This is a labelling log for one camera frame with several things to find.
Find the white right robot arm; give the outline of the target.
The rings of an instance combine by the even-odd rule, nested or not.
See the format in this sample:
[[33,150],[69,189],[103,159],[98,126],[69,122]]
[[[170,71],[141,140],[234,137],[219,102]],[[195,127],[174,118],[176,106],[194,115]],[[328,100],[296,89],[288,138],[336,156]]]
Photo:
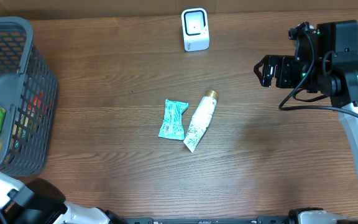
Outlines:
[[[295,54],[266,55],[254,66],[263,87],[275,78],[278,88],[291,93],[281,111],[329,110],[338,113],[351,146],[358,177],[358,22],[302,22],[289,29]],[[321,208],[290,210],[283,223],[358,223],[358,218],[328,213]]]

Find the teal snack packet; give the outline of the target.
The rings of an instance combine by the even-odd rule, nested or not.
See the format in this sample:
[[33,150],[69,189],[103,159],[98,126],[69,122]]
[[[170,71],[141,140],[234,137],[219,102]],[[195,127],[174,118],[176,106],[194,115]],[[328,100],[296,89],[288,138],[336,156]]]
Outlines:
[[188,109],[189,103],[165,100],[163,123],[158,137],[184,140],[185,130],[182,124],[182,115]]

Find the white tube with gold cap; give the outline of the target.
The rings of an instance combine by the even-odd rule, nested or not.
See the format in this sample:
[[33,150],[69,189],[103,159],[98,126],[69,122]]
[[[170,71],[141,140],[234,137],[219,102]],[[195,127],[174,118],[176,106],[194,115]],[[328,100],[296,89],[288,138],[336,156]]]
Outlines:
[[183,140],[185,146],[190,150],[190,152],[195,151],[197,145],[200,143],[202,137],[208,129],[218,100],[219,95],[214,90],[207,90],[204,97],[202,97],[191,118],[185,139]]

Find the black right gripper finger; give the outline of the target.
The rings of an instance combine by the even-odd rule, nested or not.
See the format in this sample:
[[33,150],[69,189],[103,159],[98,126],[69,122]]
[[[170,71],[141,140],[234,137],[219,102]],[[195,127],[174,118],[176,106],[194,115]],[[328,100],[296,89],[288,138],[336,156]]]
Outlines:
[[276,66],[276,56],[266,55],[260,62],[254,65],[254,73],[258,77],[271,76]]
[[261,65],[258,69],[258,77],[263,87],[271,87],[272,80],[275,77],[275,66]]

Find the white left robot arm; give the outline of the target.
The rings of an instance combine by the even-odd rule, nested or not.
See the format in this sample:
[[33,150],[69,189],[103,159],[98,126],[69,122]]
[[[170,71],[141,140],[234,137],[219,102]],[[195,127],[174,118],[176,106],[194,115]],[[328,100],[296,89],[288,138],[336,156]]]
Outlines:
[[67,202],[50,182],[36,178],[25,184],[0,172],[0,223],[127,224],[110,210]]

